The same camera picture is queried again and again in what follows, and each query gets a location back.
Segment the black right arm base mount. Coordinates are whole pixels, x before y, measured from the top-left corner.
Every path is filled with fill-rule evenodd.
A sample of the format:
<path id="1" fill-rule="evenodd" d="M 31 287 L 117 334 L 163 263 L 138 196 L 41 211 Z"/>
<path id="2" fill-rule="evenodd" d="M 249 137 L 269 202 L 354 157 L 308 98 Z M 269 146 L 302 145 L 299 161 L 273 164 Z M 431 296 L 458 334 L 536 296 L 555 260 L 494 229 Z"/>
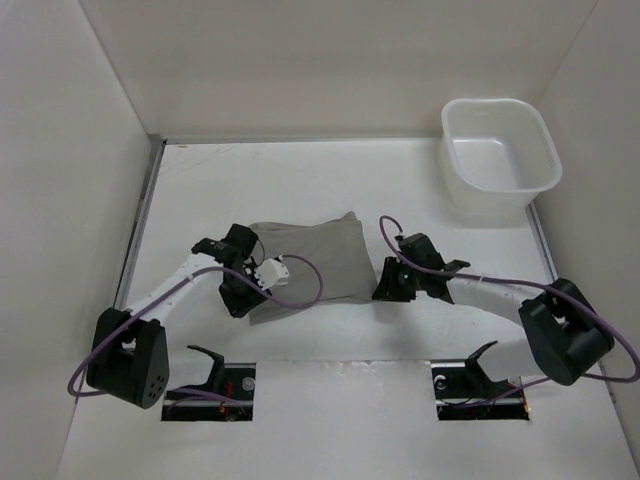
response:
<path id="1" fill-rule="evenodd" d="M 491 381 L 478 365 L 478 359 L 496 341 L 483 345 L 467 359 L 435 361 L 431 375 L 440 421 L 485 421 L 530 419 L 522 391 L 496 400 L 515 388 L 508 380 Z"/>

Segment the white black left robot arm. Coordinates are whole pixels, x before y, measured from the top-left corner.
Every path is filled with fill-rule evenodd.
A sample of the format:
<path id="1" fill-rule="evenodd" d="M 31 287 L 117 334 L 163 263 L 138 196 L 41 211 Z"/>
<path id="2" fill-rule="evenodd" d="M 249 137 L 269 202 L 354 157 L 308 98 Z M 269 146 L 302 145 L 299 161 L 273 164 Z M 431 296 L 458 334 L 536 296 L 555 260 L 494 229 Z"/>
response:
<path id="1" fill-rule="evenodd" d="M 88 394 L 106 394 L 148 409 L 167 390 L 179 388 L 170 375 L 169 325 L 186 316 L 197 297 L 217 293 L 228 314 L 241 318 L 271 295 L 268 259 L 258 263 L 253 251 L 258 235 L 234 224 L 221 240 L 204 238 L 167 280 L 140 301 L 109 307 L 100 314 L 91 352 L 79 367 Z"/>

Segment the grey trousers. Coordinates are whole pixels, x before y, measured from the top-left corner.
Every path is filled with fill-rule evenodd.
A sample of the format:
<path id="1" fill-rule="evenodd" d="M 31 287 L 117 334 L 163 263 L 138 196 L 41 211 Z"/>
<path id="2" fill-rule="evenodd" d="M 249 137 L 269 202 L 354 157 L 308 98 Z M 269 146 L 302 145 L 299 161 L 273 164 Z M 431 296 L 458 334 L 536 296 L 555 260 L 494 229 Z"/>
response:
<path id="1" fill-rule="evenodd" d="M 256 222 L 250 228 L 257 234 L 269 258 L 293 254 L 310 261 L 287 259 L 290 272 L 287 285 L 272 290 L 278 299 L 291 304 L 315 299 L 322 290 L 319 305 L 365 304 L 377 286 L 369 257 L 362 222 L 352 211 L 325 223 L 304 226 L 276 222 Z"/>

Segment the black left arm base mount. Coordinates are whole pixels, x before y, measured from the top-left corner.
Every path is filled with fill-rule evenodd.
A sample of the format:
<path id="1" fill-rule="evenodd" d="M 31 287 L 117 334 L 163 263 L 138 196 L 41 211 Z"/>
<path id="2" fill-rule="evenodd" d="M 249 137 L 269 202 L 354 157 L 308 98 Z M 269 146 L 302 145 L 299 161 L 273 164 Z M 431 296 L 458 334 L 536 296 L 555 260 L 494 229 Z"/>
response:
<path id="1" fill-rule="evenodd" d="M 189 345 L 170 358 L 162 401 L 164 422 L 250 422 L 257 365 L 229 363 L 220 353 Z"/>

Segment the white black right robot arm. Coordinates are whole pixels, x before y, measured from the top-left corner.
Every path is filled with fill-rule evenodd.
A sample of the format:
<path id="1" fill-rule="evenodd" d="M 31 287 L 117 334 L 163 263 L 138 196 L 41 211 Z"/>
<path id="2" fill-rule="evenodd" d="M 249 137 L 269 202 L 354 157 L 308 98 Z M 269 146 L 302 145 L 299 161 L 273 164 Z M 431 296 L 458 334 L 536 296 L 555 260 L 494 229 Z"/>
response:
<path id="1" fill-rule="evenodd" d="M 522 376 L 543 375 L 570 386 L 614 346 L 610 333 L 554 293 L 462 278 L 458 272 L 470 264 L 446 263 L 423 233 L 398 235 L 395 241 L 406 260 L 385 259 L 375 300 L 410 302 L 421 291 L 507 319 L 525 332 L 523 339 L 491 341 L 467 357 L 463 380 L 475 395 L 487 395 L 500 382 Z"/>

